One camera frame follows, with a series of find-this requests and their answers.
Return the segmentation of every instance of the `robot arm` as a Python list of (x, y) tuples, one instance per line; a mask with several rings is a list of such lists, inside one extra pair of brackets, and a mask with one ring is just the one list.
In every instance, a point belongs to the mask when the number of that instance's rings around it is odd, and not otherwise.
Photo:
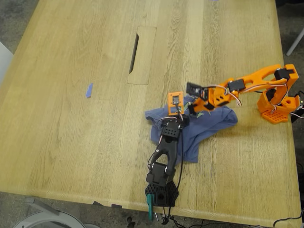
[[(264, 80), (270, 74), (274, 78), (270, 81)], [(299, 78), (294, 65), (288, 64), (284, 68), (280, 64), (262, 68), (250, 75), (227, 79), (218, 85), (201, 87), (192, 83), (187, 83), (187, 93), (197, 97), (188, 106), (190, 113), (195, 114), (200, 111), (212, 111), (229, 103), (232, 99), (237, 100), (237, 105), (241, 106), (239, 95), (247, 92), (254, 92), (266, 89), (257, 102), (261, 115), (276, 124), (287, 121), (290, 112), (296, 110), (300, 105), (300, 97), (286, 96), (292, 84)]]

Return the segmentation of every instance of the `blue cloth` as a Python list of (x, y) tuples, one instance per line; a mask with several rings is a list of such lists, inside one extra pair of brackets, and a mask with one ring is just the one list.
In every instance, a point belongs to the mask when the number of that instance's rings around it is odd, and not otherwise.
[[(184, 105), (187, 102), (192, 102), (193, 97), (184, 97)], [(189, 110), (185, 110), (185, 114), (189, 115)], [(182, 130), (184, 139), (184, 161), (198, 162), (199, 143), (203, 139), (210, 137), (217, 131), (234, 126), (238, 122), (238, 118), (234, 111), (226, 106), (215, 109), (210, 112), (202, 112), (200, 117), (190, 117), (189, 126)], [(151, 140), (158, 143), (161, 136), (161, 121), (157, 121), (168, 116), (168, 106), (157, 108), (145, 112), (147, 120), (153, 123), (151, 129)], [(181, 138), (177, 148), (176, 164), (181, 162)]]

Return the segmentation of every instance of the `wood grain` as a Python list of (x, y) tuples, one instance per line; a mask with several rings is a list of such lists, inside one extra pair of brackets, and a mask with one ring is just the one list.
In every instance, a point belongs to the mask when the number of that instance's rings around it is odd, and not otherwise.
[[(139, 26), (156, 28), (147, 85), (127, 83)], [(276, 63), (272, 0), (40, 1), (0, 87), (0, 191), (147, 211), (155, 145), (144, 111), (187, 81), (220, 83)], [(174, 215), (268, 227), (299, 215), (290, 122), (261, 118), (258, 94), (241, 100), (229, 104), (238, 124), (185, 163)]]

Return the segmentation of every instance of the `cable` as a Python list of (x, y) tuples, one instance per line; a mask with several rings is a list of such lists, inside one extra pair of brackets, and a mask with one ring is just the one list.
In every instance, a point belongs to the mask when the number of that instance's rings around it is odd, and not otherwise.
[(297, 115), (297, 114), (294, 114), (294, 113), (290, 113), (291, 115), (295, 115), (295, 116), (297, 116), (297, 117), (299, 117), (299, 118), (301, 118), (301, 119), (304, 119), (304, 117), (302, 117), (302, 116), (299, 116), (299, 115)]
[(276, 84), (270, 84), (270, 83), (258, 84), (258, 85), (254, 85), (253, 87), (250, 87), (248, 89), (242, 90), (242, 93), (246, 93), (246, 92), (252, 90), (253, 88), (256, 88), (256, 87), (259, 87), (259, 86), (265, 86), (265, 85), (270, 85), (270, 86), (285, 86), (286, 83), (287, 83), (287, 81), (284, 84), (278, 84), (278, 85), (276, 85)]
[(211, 84), (211, 85), (207, 86), (207, 88), (215, 88), (215, 87), (224, 89), (225, 95), (227, 95), (227, 94), (231, 95), (236, 100), (237, 106), (242, 106), (242, 102), (240, 101), (240, 99), (237, 96), (235, 96), (233, 93), (229, 92), (227, 88), (225, 88), (221, 85), (217, 85), (217, 84)]
[(303, 169), (303, 165), (301, 164), (301, 163), (296, 163), (297, 165), (299, 165), (300, 167), (301, 167), (301, 169), (302, 169), (302, 173), (304, 173), (304, 169)]
[(189, 228), (197, 227), (197, 226), (203, 227), (203, 223), (204, 223), (204, 220), (201, 221), (201, 224), (200, 224), (200, 225), (198, 225), (198, 224), (192, 225), (192, 226), (189, 226)]
[(288, 93), (288, 86), (287, 86), (287, 84), (285, 84), (285, 86), (286, 86), (286, 92), (285, 92), (284, 96), (282, 97), (282, 99), (280, 100), (280, 102), (277, 103), (277, 104), (272, 104), (272, 103), (270, 102), (270, 104), (274, 107), (274, 109), (270, 112), (271, 114), (273, 114), (273, 113), (276, 111), (276, 107), (277, 107), (278, 105), (280, 105), (281, 102), (283, 101), (283, 99), (286, 97), (286, 95), (287, 95), (287, 93)]
[(304, 95), (304, 92), (302, 90), (299, 90), (298, 94), (303, 94)]
[[(178, 189), (179, 189), (179, 186), (180, 186), (180, 183), (181, 183), (180, 181), (181, 181), (182, 165), (183, 165), (183, 159), (184, 159), (184, 139), (183, 139), (182, 131), (181, 131), (180, 134), (181, 134), (181, 164), (180, 164), (180, 177), (179, 177), (179, 181), (178, 181), (177, 186), (176, 186), (176, 192), (178, 192)], [(175, 198), (175, 195), (172, 198), (171, 203), (169, 205), (169, 211), (168, 211), (168, 216), (167, 216), (167, 223), (169, 222), (169, 219), (171, 219), (170, 218), (170, 211), (171, 211), (171, 205), (173, 203), (174, 198)]]
[(151, 165), (151, 164), (149, 163), (149, 161), (151, 160), (152, 156), (156, 153), (156, 150), (157, 150), (158, 146), (161, 144), (161, 141), (162, 141), (162, 135), (160, 136), (160, 140), (159, 140), (159, 142), (158, 142), (158, 145), (157, 145), (157, 147), (156, 147), (154, 153), (150, 156), (150, 158), (149, 158), (149, 160), (148, 160), (147, 167), (148, 167), (148, 169), (149, 169), (150, 171), (152, 171), (152, 170), (150, 169), (150, 165)]
[(158, 122), (159, 122), (160, 120), (163, 120), (163, 119), (176, 119), (176, 120), (177, 120), (177, 118), (176, 118), (175, 116), (163, 117), (163, 118), (159, 119), (159, 120), (156, 122), (156, 127), (158, 126)]
[(277, 222), (287, 221), (287, 220), (289, 220), (289, 219), (300, 219), (300, 218), (302, 217), (302, 215), (303, 215), (303, 212), (304, 212), (304, 208), (302, 209), (301, 214), (300, 214), (299, 217), (296, 217), (296, 218), (292, 218), (292, 217), (290, 217), (290, 218), (283, 218), (283, 219), (279, 219), (279, 220), (275, 221), (275, 222), (273, 223), (273, 225), (272, 225), (272, 228), (275, 228), (275, 225), (276, 225)]
[(224, 224), (224, 223), (226, 223), (226, 222), (208, 223), (208, 224), (205, 224), (202, 227), (205, 227), (205, 226), (208, 226), (208, 225)]

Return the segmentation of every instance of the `white wire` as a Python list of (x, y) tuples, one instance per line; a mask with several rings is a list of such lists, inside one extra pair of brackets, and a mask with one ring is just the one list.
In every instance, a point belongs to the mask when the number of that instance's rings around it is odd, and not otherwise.
[(275, 84), (268, 84), (268, 83), (265, 83), (265, 84), (258, 84), (258, 85), (255, 85), (255, 86), (253, 86), (253, 87), (250, 87), (250, 88), (248, 88), (248, 89), (243, 90), (242, 93), (248, 92), (249, 90), (252, 90), (253, 88), (256, 88), (256, 87), (258, 87), (258, 86), (265, 86), (265, 85), (270, 85), (270, 86), (285, 86), (286, 83), (287, 83), (287, 82), (285, 82), (284, 84), (278, 84), (278, 85), (275, 85)]
[(161, 137), (160, 137), (160, 141), (158, 142), (158, 144), (160, 144), (160, 143), (161, 143), (161, 141), (162, 141), (162, 135), (161, 135)]
[(158, 121), (163, 120), (163, 119), (169, 119), (169, 118), (173, 118), (173, 119), (177, 120), (177, 118), (175, 116), (167, 116), (167, 117), (163, 117), (163, 118), (159, 119)]
[(180, 113), (180, 117), (181, 117), (181, 120), (184, 121), (184, 118), (182, 117), (182, 114), (181, 114), (181, 113)]
[(299, 115), (297, 115), (297, 114), (294, 114), (294, 113), (290, 113), (291, 115), (295, 115), (295, 116), (297, 116), (297, 117), (299, 117), (299, 118), (301, 118), (301, 119), (304, 119), (304, 117), (302, 117), (302, 116), (299, 116)]
[(209, 85), (207, 87), (218, 87), (218, 88), (224, 89), (225, 90), (225, 95), (227, 95), (227, 94), (231, 95), (236, 100), (237, 106), (239, 106), (239, 107), (242, 106), (242, 102), (240, 101), (240, 99), (238, 99), (237, 96), (235, 96), (233, 93), (229, 92), (227, 88), (225, 88), (225, 87), (223, 87), (221, 85), (217, 85), (217, 84), (211, 84), (211, 85)]
[(285, 98), (286, 95), (287, 95), (287, 92), (288, 92), (288, 91), (286, 91), (284, 97), (282, 98), (282, 100), (281, 100), (279, 103), (277, 103), (277, 104), (272, 104), (272, 103), (270, 102), (270, 104), (274, 107), (274, 109), (271, 110), (270, 114), (273, 114), (273, 113), (276, 111), (276, 107), (282, 103), (282, 101), (284, 100), (284, 98)]

